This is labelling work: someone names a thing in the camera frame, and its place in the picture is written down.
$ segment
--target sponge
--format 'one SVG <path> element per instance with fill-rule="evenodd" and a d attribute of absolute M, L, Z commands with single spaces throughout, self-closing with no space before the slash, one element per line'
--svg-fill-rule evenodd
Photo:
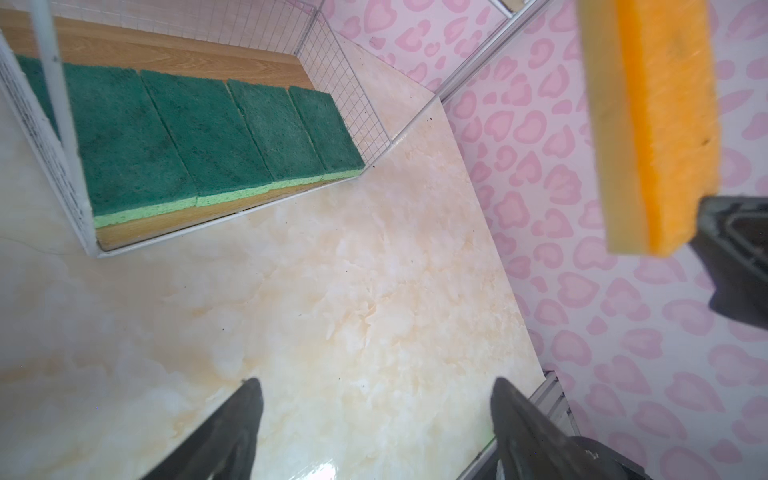
<path fill-rule="evenodd" d="M 288 89 L 323 166 L 324 180 L 355 177 L 365 163 L 349 136 L 341 114 L 327 93 L 299 87 Z"/>
<path fill-rule="evenodd" d="M 285 88 L 237 80 L 227 86 L 272 174 L 272 188 L 322 180 L 325 168 Z"/>
<path fill-rule="evenodd" d="M 141 71 L 181 160 L 197 186 L 197 206 L 263 194 L 272 176 L 221 80 Z"/>
<path fill-rule="evenodd" d="M 707 0 L 579 0 L 607 247 L 666 256 L 719 184 Z"/>
<path fill-rule="evenodd" d="M 40 62 L 19 60 L 53 122 Z M 70 64 L 64 73 L 95 227 L 195 205 L 194 185 L 138 73 Z"/>

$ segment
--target beige marble pattern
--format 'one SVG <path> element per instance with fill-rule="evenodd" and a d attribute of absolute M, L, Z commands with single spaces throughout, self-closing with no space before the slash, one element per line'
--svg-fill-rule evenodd
<path fill-rule="evenodd" d="M 101 260 L 2 96 L 0 164 L 3 478 L 140 478 L 250 376 L 254 478 L 456 478 L 493 379 L 543 380 L 439 104 L 359 179 Z"/>

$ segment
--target yellow sponge layer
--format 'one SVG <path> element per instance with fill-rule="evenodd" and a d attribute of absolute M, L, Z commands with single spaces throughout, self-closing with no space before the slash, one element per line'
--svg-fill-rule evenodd
<path fill-rule="evenodd" d="M 707 0 L 579 0 L 608 249 L 666 256 L 719 184 Z"/>

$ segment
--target green object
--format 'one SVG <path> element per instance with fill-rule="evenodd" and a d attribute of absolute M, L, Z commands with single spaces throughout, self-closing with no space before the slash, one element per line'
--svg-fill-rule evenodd
<path fill-rule="evenodd" d="M 362 161 L 341 114 L 327 93 L 305 88 L 288 89 L 306 131 L 310 134 L 323 166 L 324 180 L 355 177 L 362 173 Z"/>
<path fill-rule="evenodd" d="M 141 71 L 197 186 L 197 206 L 263 194 L 272 176 L 220 80 Z"/>
<path fill-rule="evenodd" d="M 227 86 L 275 180 L 273 188 L 323 179 L 323 163 L 285 88 L 238 80 L 228 80 Z"/>
<path fill-rule="evenodd" d="M 25 73 L 31 72 L 28 78 L 42 77 L 38 60 L 23 58 L 19 63 Z M 192 180 L 138 73 L 70 64 L 64 65 L 64 73 L 94 226 L 195 205 Z M 40 90 L 35 94 L 48 104 L 52 121 L 45 83 L 33 85 L 33 90 Z"/>

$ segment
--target white wire basket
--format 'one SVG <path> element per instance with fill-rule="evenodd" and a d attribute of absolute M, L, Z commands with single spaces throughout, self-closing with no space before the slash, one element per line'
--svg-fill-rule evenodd
<path fill-rule="evenodd" d="M 33 3 L 0 0 L 0 8 L 29 12 Z M 50 9 L 57 17 L 295 55 L 315 89 L 333 97 L 367 167 L 392 143 L 336 35 L 315 5 L 300 0 L 64 0 L 50 2 Z M 77 150 L 68 154 L 64 136 L 62 146 L 2 36 L 0 84 L 78 238 L 93 257 L 135 250 L 269 205 L 102 250 L 96 240 Z"/>

